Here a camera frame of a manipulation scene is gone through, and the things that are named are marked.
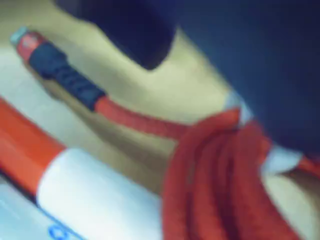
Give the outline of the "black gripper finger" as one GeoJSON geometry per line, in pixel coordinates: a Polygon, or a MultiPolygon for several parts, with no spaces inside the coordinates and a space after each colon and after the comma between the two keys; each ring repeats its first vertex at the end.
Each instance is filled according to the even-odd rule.
{"type": "Polygon", "coordinates": [[[320,151],[320,3],[179,0],[179,23],[268,136],[320,151]]]}
{"type": "Polygon", "coordinates": [[[71,16],[100,28],[111,42],[146,70],[169,54],[177,26],[175,0],[56,0],[71,16]]]}

